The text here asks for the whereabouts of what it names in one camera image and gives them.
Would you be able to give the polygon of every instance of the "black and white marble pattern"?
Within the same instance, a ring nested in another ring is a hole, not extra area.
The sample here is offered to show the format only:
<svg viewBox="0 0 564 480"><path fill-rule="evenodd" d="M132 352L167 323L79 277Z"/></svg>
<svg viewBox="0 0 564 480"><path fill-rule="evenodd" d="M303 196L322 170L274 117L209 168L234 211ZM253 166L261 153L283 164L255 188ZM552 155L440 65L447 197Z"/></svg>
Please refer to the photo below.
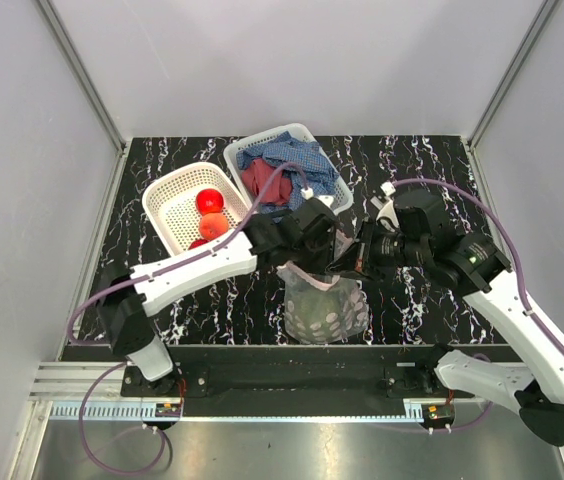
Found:
<svg viewBox="0 0 564 480"><path fill-rule="evenodd" d="M236 138L136 138L102 246L100 269L112 260L127 266L167 256L142 209L142 193L154 180L190 162L219 165L229 175L222 152ZM340 215L353 235L358 219L375 216L370 203L386 180L436 178L477 194L473 173L459 137L340 136L318 141L353 191L353 207ZM439 190L459 227L488 232L484 216L472 205ZM391 282L363 285L371 325L349 343L504 343L491 325L452 293L432 286L419 269L399 269ZM286 344L284 285L272 271L229 278L188 295L156 316L169 344ZM102 329L91 309L81 338L98 338Z"/></svg>

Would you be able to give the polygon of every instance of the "shiny floor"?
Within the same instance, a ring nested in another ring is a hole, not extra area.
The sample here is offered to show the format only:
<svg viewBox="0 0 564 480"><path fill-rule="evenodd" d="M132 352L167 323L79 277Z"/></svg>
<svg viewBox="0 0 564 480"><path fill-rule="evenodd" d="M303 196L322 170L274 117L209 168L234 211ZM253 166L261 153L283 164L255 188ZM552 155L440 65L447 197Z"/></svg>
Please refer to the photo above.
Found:
<svg viewBox="0 0 564 480"><path fill-rule="evenodd" d="M459 405L458 424L479 413ZM159 441L128 429L127 422L90 422L92 448L112 466L137 469L158 450ZM412 426L415 431L420 427ZM564 479L556 448L534 437L520 419L494 408L479 426L451 435L397 433L369 424L187 423L167 431L172 455L147 479L391 479L527 480ZM85 459L77 424L51 421L40 451L36 480L113 479Z"/></svg>

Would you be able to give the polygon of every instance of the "plastic bag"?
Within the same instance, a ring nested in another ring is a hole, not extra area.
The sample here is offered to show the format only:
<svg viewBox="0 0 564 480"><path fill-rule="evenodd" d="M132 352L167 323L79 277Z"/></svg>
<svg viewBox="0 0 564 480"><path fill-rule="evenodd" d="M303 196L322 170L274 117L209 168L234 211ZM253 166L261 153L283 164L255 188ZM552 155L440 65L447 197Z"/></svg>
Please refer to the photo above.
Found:
<svg viewBox="0 0 564 480"><path fill-rule="evenodd" d="M338 238L340 251L346 243L343 236ZM357 281L309 275L292 262L277 274L285 282L284 327L299 342L337 342L368 327L369 307Z"/></svg>

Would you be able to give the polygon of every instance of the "blue checkered cloth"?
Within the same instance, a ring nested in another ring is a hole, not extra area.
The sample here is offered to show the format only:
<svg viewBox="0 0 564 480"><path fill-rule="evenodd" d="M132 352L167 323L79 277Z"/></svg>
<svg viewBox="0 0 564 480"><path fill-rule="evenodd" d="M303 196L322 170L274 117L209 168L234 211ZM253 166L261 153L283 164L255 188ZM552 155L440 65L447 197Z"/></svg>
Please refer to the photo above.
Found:
<svg viewBox="0 0 564 480"><path fill-rule="evenodd" d="M238 167L246 170L256 158L263 158L272 167L278 167L285 162L297 163L304 169L309 187L317 195L334 195L335 181L340 174L333 168L329 159L320 153L318 142L303 142L284 132L279 137L267 143L260 143L240 150L237 154ZM291 179L293 190L291 199L286 206L262 205L263 213L275 212L284 208L297 209L304 199L300 190L304 188L302 176L292 168L283 175Z"/></svg>

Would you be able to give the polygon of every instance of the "perforated basket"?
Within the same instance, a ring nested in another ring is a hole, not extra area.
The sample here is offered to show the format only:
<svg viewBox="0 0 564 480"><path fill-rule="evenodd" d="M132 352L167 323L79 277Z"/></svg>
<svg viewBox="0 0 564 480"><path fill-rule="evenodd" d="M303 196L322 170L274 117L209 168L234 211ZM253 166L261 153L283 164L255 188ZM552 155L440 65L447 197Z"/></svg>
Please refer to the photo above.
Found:
<svg viewBox="0 0 564 480"><path fill-rule="evenodd" d="M235 228L249 205L229 177L211 163L196 162L156 180L142 195L142 208L171 256L188 250L200 238L198 226L202 215L195 207L195 197L205 188L215 188L224 197L222 213Z"/></svg>
<svg viewBox="0 0 564 480"><path fill-rule="evenodd" d="M290 125L272 128L271 130L243 138L242 140L238 140L237 142L229 144L224 149L224 159L226 160L229 170L231 171L233 180L240 189L242 196L247 200L249 206L253 204L254 196L251 195L251 192L247 190L247 188L244 186L244 183L242 182L242 172L238 168L238 152L240 150L244 150L247 147L250 147L251 145L270 142L284 132L289 132L293 138L302 140L303 142L315 142L315 138L313 137L313 135L311 135L311 132L309 132L308 128L300 123L291 123ZM321 147L320 152L322 152L322 155L328 158ZM350 208L351 205L353 205L353 194L351 193L351 190L349 190L347 184L344 182L344 179L342 177L339 177L335 184L335 201L333 202L333 205L331 205L331 210L333 210L333 213L337 215L338 213Z"/></svg>

